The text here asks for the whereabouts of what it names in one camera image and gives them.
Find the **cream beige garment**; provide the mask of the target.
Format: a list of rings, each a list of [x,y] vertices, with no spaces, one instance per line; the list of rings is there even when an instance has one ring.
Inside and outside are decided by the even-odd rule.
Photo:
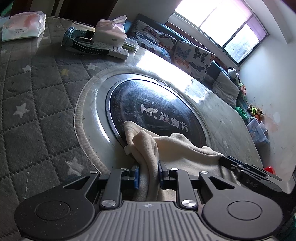
[[[208,171],[235,184],[235,176],[218,163],[222,154],[210,147],[201,148],[193,145],[180,133],[169,137],[159,136],[132,121],[124,124],[127,147],[140,165],[139,189],[135,201],[174,201],[173,190],[161,190],[158,178],[158,161],[163,161],[168,168],[179,168],[190,175],[197,176],[201,171]]]

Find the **red plastic stool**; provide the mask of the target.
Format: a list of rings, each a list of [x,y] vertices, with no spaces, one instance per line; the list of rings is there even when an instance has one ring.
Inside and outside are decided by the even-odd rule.
[[[272,166],[268,166],[268,167],[264,168],[264,170],[266,172],[269,172],[269,173],[272,173],[272,174],[276,175],[276,172],[275,172],[275,170],[274,170],[274,168]]]

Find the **stuffed toys pile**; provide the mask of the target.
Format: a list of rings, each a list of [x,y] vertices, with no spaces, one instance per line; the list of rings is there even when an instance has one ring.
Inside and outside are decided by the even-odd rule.
[[[253,104],[250,104],[247,107],[247,111],[250,113],[250,115],[255,118],[257,121],[260,121],[260,119],[264,116],[264,113],[260,108],[257,108],[253,106]]]

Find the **grey cushion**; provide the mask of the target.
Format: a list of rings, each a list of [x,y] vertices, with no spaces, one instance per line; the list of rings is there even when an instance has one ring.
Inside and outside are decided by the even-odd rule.
[[[213,83],[212,91],[233,109],[236,108],[236,99],[239,94],[239,88],[223,71],[220,71],[217,79]]]

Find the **round black induction plate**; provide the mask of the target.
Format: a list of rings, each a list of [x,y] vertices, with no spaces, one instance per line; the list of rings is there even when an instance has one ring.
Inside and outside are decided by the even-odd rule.
[[[124,67],[97,73],[83,87],[75,107],[81,148],[96,157],[124,154],[126,121],[160,136],[181,133],[197,147],[212,145],[201,114],[165,80]]]

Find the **grey quilted star tablecloth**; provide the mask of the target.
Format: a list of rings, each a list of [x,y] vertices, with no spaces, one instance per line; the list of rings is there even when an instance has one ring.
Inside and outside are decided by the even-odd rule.
[[[49,16],[39,38],[1,43],[1,240],[20,239],[14,212],[21,201],[87,171],[133,164],[108,124],[106,89],[99,93],[99,116],[91,128],[93,154],[83,151],[74,130],[83,87],[114,75],[117,67],[167,83],[193,107],[209,147],[262,166],[242,118],[203,84],[145,49],[126,61],[74,55],[61,45],[71,24]]]

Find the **panda plush toy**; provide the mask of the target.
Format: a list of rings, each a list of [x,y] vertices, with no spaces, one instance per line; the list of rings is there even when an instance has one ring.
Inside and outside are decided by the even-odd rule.
[[[239,74],[237,73],[237,70],[233,67],[228,68],[227,74],[235,80],[235,82],[238,84],[240,83]]]

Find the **right butterfly pillow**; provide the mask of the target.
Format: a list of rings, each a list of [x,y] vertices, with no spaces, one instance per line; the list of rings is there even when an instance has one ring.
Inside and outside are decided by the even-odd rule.
[[[214,58],[215,54],[208,50],[186,41],[178,41],[173,52],[172,61],[188,75],[202,81]]]

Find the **butterfly pillow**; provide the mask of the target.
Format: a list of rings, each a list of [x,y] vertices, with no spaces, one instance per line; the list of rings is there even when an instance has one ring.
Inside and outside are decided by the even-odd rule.
[[[134,22],[128,37],[137,41],[140,47],[168,62],[171,61],[170,53],[177,43],[177,40],[171,35],[158,31],[140,20]]]
[[[215,54],[208,50],[186,41],[178,41],[173,52],[172,61],[188,75],[202,81],[214,58]]]

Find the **window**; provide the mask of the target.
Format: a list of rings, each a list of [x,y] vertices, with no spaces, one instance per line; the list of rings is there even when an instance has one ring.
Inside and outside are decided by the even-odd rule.
[[[199,31],[237,66],[268,36],[246,1],[181,1],[169,21]]]

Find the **left butterfly pillow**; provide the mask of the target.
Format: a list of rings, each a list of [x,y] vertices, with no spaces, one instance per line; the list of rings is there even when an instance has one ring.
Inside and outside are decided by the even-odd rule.
[[[137,41],[140,47],[168,62],[171,61],[170,53],[177,43],[177,40],[171,35],[158,31],[140,20],[134,22],[128,37]]]

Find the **white remote control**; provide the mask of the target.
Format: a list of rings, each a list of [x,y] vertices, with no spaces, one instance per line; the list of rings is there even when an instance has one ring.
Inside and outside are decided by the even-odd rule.
[[[126,49],[110,46],[108,48],[109,50],[109,56],[119,58],[121,60],[126,60],[129,56],[129,52]]]

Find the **green packet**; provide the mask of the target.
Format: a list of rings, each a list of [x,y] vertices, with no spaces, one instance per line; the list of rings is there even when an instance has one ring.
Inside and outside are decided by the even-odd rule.
[[[139,48],[138,42],[134,39],[126,38],[122,46],[123,49],[126,49],[131,52],[136,52]]]

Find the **teal black basket tool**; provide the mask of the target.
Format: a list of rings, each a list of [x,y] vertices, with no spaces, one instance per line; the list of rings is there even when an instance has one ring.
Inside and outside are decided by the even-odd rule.
[[[64,34],[62,46],[67,51],[79,54],[106,56],[109,54],[107,48],[102,48],[94,44],[91,39],[94,32],[90,30],[78,30],[75,27],[69,27]]]

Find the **white tissue box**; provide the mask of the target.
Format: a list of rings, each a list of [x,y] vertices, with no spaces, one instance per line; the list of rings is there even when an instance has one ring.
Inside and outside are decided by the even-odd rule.
[[[121,48],[127,37],[124,28],[126,19],[123,15],[114,20],[99,20],[92,40]]]

